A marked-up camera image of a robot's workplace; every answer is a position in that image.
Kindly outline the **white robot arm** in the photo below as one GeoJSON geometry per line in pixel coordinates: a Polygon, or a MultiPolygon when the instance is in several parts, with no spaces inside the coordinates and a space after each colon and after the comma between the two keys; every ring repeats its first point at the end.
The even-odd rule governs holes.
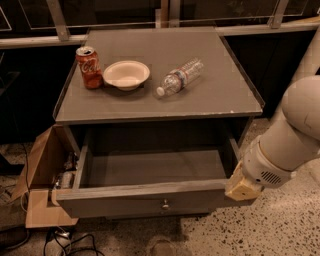
{"type": "Polygon", "coordinates": [[[320,28],[311,40],[272,118],[269,129],[247,146],[225,195],[257,198],[296,176],[301,165],[320,157],[320,28]]]}

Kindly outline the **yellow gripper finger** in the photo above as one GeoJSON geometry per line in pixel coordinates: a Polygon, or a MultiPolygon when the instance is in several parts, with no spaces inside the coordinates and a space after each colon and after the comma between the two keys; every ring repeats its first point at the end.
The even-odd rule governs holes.
{"type": "Polygon", "coordinates": [[[256,199],[261,195],[263,187],[252,182],[243,173],[243,163],[239,162],[225,184],[225,195],[235,201],[256,199]]]}

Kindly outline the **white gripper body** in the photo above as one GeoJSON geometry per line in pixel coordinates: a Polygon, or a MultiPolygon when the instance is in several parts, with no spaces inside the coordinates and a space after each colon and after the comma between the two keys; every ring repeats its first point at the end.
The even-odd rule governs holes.
{"type": "Polygon", "coordinates": [[[257,136],[246,148],[243,155],[243,174],[254,184],[278,188],[296,177],[295,171],[286,171],[270,162],[260,146],[257,136]]]}

